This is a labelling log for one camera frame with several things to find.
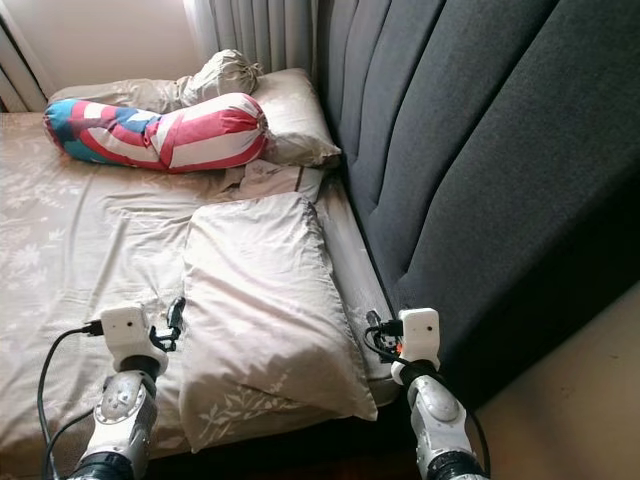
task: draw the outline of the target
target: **bed frame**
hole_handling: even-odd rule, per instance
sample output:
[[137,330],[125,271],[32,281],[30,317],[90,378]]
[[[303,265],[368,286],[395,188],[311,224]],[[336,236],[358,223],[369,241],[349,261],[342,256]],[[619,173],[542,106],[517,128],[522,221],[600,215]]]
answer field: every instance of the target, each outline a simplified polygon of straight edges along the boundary
[[[392,311],[440,312],[444,373],[479,406],[640,277],[640,8],[319,4],[319,92],[379,280]],[[183,461],[409,445],[402,403]]]

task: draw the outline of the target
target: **curtain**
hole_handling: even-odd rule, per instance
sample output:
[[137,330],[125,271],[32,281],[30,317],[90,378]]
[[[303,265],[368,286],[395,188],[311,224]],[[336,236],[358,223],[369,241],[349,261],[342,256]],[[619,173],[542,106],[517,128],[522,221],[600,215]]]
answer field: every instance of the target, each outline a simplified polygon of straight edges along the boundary
[[0,100],[9,112],[42,112],[47,100],[0,22]]
[[196,36],[208,56],[233,48],[264,73],[300,67],[313,75],[317,6],[317,0],[208,0],[195,7]]

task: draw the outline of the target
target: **bolster pillow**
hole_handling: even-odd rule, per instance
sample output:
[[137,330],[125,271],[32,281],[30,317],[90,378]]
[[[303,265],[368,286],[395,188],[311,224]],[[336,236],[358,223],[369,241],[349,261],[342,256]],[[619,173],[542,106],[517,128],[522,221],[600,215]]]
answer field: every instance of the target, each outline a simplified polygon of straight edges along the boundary
[[67,99],[49,105],[44,123],[54,143],[79,160],[172,173],[244,165],[267,142],[262,109],[244,93],[166,115]]

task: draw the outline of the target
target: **headboard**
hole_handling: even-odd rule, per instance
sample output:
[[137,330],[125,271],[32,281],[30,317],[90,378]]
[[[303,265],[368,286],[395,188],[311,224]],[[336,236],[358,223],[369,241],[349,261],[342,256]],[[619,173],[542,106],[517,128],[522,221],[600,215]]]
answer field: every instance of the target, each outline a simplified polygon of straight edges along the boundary
[[640,278],[640,4],[324,0],[318,87],[394,311],[478,405]]

